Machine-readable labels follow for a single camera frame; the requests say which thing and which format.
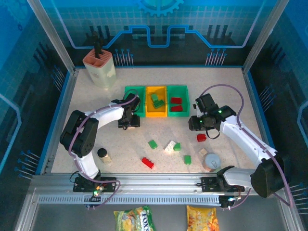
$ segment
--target red lego brick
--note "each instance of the red lego brick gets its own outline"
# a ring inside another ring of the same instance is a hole
[[[205,140],[206,140],[205,134],[198,134],[198,135],[197,135],[197,140],[198,140],[198,142],[203,142],[203,141],[205,141]]]
[[[183,111],[182,105],[171,107],[171,111],[172,112],[182,112]]]
[[[149,167],[150,169],[152,169],[154,167],[154,163],[152,161],[150,161],[147,158],[142,158],[141,160],[147,167]]]
[[[176,103],[176,104],[181,104],[182,103],[182,98],[171,98],[171,103]]]

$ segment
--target yellow snack bag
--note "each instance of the yellow snack bag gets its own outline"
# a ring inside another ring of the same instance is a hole
[[[156,231],[149,206],[114,211],[116,231]]]
[[[215,208],[187,207],[187,231],[219,231]]]

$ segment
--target glass panel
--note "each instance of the glass panel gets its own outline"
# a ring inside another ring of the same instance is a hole
[[[307,195],[300,196],[308,187],[307,12],[307,1],[290,0],[251,68],[274,145],[290,156],[291,185],[304,183],[294,188],[299,213],[307,213]]]
[[[244,64],[275,2],[44,0],[42,4],[77,66],[93,48],[93,33],[103,39],[103,49],[116,57],[118,66],[219,66]]]
[[[0,22],[0,227],[13,230],[67,70],[26,1],[2,1]]]

